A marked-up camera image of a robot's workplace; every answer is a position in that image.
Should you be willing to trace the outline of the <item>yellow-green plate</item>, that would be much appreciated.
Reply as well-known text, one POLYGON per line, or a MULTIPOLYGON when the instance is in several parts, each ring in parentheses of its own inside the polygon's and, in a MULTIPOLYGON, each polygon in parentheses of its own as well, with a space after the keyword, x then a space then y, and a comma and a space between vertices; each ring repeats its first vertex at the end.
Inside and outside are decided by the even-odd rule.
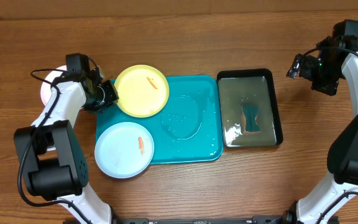
POLYGON ((115 79, 114 86, 119 97, 118 107, 135 118, 147 118, 160 112, 170 94, 165 75, 149 65, 126 68, 115 79))

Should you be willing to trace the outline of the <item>white pink plate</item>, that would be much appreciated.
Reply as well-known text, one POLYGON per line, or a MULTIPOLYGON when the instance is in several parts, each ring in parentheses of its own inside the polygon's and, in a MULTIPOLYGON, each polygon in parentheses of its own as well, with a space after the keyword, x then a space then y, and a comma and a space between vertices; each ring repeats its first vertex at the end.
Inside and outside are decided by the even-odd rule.
MULTIPOLYGON (((57 71, 51 71, 45 78, 44 80, 48 81, 48 82, 53 82, 53 80, 57 77, 59 77, 62 74, 62 70, 66 71, 67 70, 67 66, 63 65, 57 68, 57 71)), ((52 95, 51 92, 51 87, 50 84, 43 82, 40 88, 40 98, 42 100, 42 103, 44 104, 44 106, 47 105, 50 97, 52 95)))

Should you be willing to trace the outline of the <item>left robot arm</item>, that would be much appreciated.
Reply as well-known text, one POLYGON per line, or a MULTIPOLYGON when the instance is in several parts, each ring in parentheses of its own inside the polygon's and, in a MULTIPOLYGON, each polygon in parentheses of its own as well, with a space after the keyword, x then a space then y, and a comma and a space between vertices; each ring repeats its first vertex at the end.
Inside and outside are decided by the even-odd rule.
POLYGON ((102 113, 119 97, 100 67, 85 54, 68 54, 66 69, 48 83, 51 96, 40 116, 14 133, 17 188, 31 207, 60 205, 79 223, 120 223, 112 206, 90 186, 88 165, 74 132, 80 110, 102 113))

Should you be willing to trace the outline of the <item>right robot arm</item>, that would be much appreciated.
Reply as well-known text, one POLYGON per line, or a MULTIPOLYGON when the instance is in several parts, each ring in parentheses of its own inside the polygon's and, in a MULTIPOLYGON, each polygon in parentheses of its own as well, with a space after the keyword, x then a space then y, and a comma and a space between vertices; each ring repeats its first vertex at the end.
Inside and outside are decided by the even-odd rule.
POLYGON ((332 35, 294 58, 287 76, 303 77, 312 83, 312 90, 329 96, 337 93, 339 80, 345 79, 353 119, 331 144, 323 179, 275 223, 338 223, 335 213, 358 196, 358 21, 335 24, 332 35))

